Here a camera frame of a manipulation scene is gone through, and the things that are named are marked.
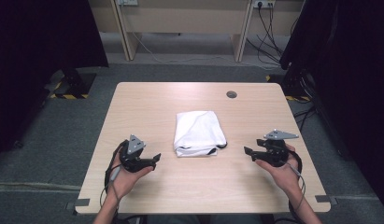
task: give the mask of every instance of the wrist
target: wrist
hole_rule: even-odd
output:
[[[288,198],[300,198],[303,196],[302,190],[299,186],[287,187],[283,189]]]
[[[107,191],[107,196],[105,197],[104,205],[116,208],[118,206],[120,199],[117,199],[116,194],[113,192],[113,190]]]

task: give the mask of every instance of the wooden table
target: wooden table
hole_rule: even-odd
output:
[[[227,97],[235,91],[236,98]],[[176,114],[212,110],[228,146],[217,156],[178,158],[173,147]],[[251,161],[244,146],[264,151],[257,138],[278,129],[299,134],[286,142],[303,160],[306,198],[327,212],[325,195],[303,137],[279,85],[271,83],[120,83],[114,93],[78,200],[80,214],[96,214],[112,152],[130,134],[147,145],[141,158],[162,153],[156,170],[140,179],[120,203],[120,213],[218,214],[288,212],[288,199],[270,174]]]

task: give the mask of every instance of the forearm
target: forearm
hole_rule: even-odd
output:
[[[116,199],[116,196],[108,194],[93,224],[111,223],[116,213],[117,206],[118,201]]]
[[[300,189],[293,188],[284,191],[287,194],[297,216],[306,224],[322,223]]]

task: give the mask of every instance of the desk leg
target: desk leg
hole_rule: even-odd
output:
[[[116,4],[116,0],[112,0],[111,3],[115,14],[116,23],[119,28],[119,33],[121,34],[121,43],[124,49],[125,60],[132,61],[135,57],[136,49],[139,43],[136,37],[138,39],[141,39],[142,34],[136,33],[134,35],[133,33],[127,33],[127,30],[125,28],[124,17],[121,14],[121,9],[119,5]]]
[[[138,48],[139,41],[138,39],[142,38],[141,33],[124,33],[125,37],[125,43],[128,48],[128,56],[130,57],[130,60],[132,61],[135,57],[136,50]]]
[[[244,53],[245,42],[247,40],[250,19],[252,17],[252,10],[253,10],[253,2],[252,0],[248,0],[241,34],[232,35],[231,37],[233,49],[235,51],[235,61],[237,63],[240,63],[242,61],[242,55]]]

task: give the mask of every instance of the black curtain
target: black curtain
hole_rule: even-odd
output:
[[[21,136],[65,68],[108,66],[87,0],[0,0],[0,151]]]
[[[351,157],[384,204],[384,0],[339,1],[334,43],[312,75]]]

